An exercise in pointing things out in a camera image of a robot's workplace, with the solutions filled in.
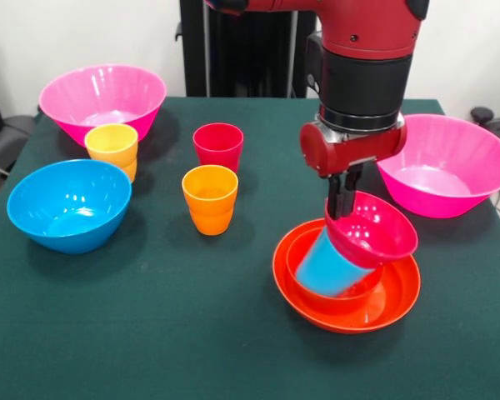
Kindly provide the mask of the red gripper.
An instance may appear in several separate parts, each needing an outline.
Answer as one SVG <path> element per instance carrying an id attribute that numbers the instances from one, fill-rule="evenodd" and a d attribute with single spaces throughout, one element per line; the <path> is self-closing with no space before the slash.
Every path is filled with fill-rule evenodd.
<path id="1" fill-rule="evenodd" d="M 299 140 L 306 164 L 319 176 L 329 176 L 327 214 L 332 220 L 352 213 L 363 163 L 397 155 L 403 149 L 406 138 L 403 116 L 399 116 L 390 129 L 381 132 L 342 132 L 319 120 L 302 126 Z M 342 189 L 340 173 L 344 172 Z"/>

